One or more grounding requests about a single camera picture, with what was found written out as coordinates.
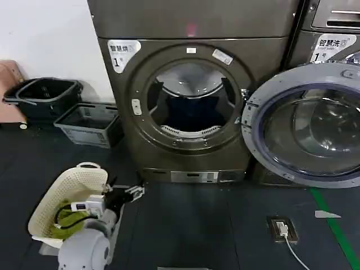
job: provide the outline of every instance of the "green floor tape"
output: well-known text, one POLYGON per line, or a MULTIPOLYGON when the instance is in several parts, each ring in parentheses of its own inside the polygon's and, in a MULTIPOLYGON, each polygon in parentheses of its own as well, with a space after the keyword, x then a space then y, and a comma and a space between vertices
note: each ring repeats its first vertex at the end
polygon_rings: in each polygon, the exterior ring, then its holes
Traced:
MULTIPOLYGON (((321 195, 320 191, 317 188, 311 188, 310 192, 312 193, 313 197, 316 200, 316 203, 320 210, 323 211, 329 211, 329 207, 327 207, 326 202, 321 195)), ((350 246, 349 241, 345 237, 344 233, 342 232, 338 222, 334 218, 327 218, 327 224, 329 225, 330 229, 332 230, 333 234, 335 235, 335 238, 337 242, 339 243, 341 249, 343 250, 351 268, 353 270, 360 270, 360 261, 357 258, 354 250, 350 246)))

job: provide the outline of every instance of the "pink chair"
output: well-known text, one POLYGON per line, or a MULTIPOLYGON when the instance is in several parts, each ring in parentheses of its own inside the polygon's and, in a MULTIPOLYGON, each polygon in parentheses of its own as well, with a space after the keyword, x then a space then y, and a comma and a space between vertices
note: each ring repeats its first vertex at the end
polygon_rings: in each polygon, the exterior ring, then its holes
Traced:
POLYGON ((0 123, 19 123, 21 129, 26 129, 25 116, 15 105, 2 102, 6 91, 24 81, 15 61, 0 61, 0 123))

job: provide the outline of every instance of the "floor outlet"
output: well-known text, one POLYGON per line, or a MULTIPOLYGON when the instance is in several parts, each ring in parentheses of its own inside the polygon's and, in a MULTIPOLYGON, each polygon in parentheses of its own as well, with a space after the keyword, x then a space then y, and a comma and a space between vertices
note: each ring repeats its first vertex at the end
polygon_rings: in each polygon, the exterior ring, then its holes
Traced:
POLYGON ((297 242, 298 234, 296 233, 295 227, 288 217, 267 217, 267 222, 269 225, 270 232, 276 242, 285 242, 285 239, 280 236, 280 232, 278 227, 276 226, 276 222, 283 222, 285 225, 287 225, 289 229, 289 235, 287 239, 290 242, 297 242))

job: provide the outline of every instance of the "basket handle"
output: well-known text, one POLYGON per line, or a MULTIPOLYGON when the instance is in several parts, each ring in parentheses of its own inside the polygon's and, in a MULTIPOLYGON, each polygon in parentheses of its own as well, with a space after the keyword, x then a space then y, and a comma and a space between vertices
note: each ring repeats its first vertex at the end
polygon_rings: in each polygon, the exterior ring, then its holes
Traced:
POLYGON ((77 168, 82 168, 83 166, 93 166, 93 167, 95 167, 97 169, 101 168, 99 164, 96 164, 94 162, 81 162, 76 167, 77 168))

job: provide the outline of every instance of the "white cable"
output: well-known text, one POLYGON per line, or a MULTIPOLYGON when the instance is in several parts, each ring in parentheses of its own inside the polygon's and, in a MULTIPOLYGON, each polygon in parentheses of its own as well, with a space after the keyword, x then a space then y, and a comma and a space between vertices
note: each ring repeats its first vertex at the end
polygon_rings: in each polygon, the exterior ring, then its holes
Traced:
POLYGON ((279 234, 280 236, 282 236, 283 238, 285 238, 287 247, 290 249, 291 253, 293 254, 293 256, 295 257, 296 260, 298 260, 298 262, 306 269, 306 270, 310 270, 309 267, 307 267, 302 260, 299 259, 299 257, 295 254, 295 252, 293 251, 293 249, 291 248, 289 241, 287 239, 287 236, 289 235, 289 228, 287 225, 284 224, 284 222, 276 222, 276 226, 279 229, 279 234))
POLYGON ((285 241, 287 243, 287 246, 289 247, 291 253, 293 254, 293 256, 295 257, 296 260, 298 260, 298 262, 306 269, 306 270, 310 270, 309 267, 307 267, 302 260, 299 259, 299 257, 295 254, 295 252, 293 251, 293 249, 291 248, 289 241, 287 240, 287 236, 284 236, 285 241))

